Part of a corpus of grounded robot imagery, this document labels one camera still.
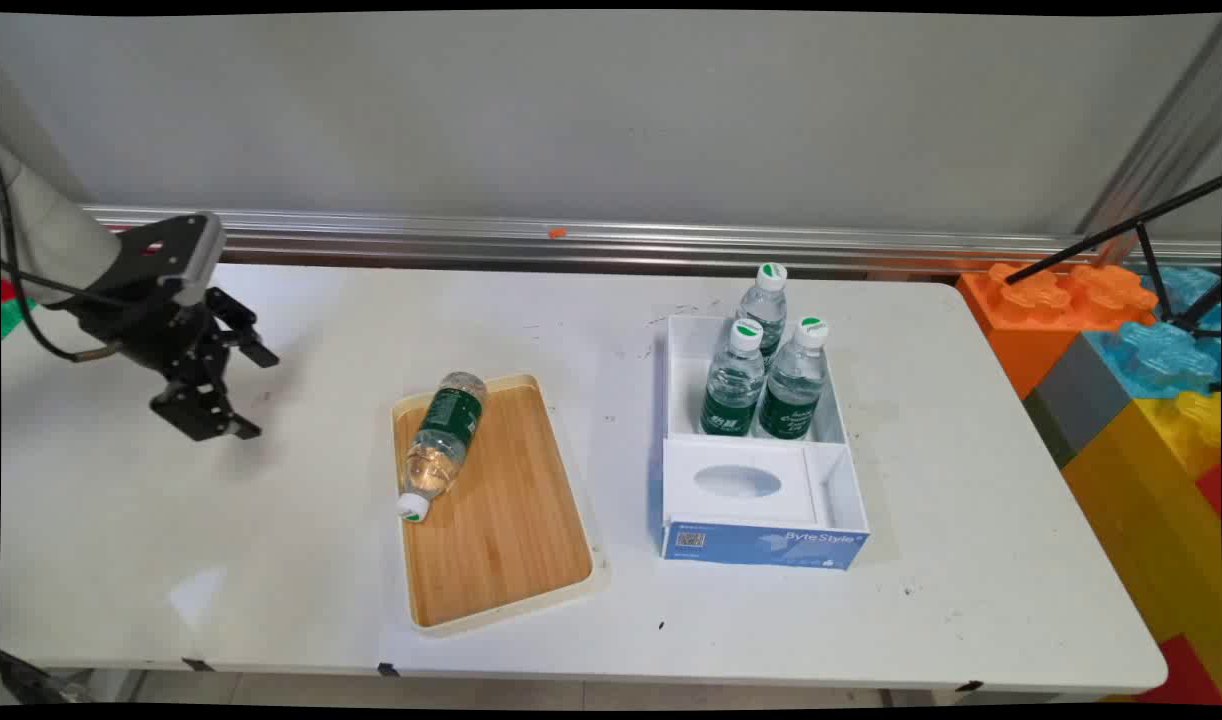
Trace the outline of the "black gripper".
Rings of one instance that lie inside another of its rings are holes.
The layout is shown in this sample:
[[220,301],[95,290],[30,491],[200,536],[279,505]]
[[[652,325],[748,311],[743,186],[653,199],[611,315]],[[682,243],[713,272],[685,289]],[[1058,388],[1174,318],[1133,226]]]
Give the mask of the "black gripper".
[[82,332],[100,342],[95,350],[77,354],[81,363],[122,354],[167,379],[167,388],[152,399],[150,410],[185,436],[198,443],[262,436],[259,425],[232,410],[222,389],[230,348],[240,350],[260,368],[279,364],[277,354],[255,331],[254,310],[240,299],[218,287],[192,306],[176,299],[143,299],[130,306],[75,299],[73,317]]

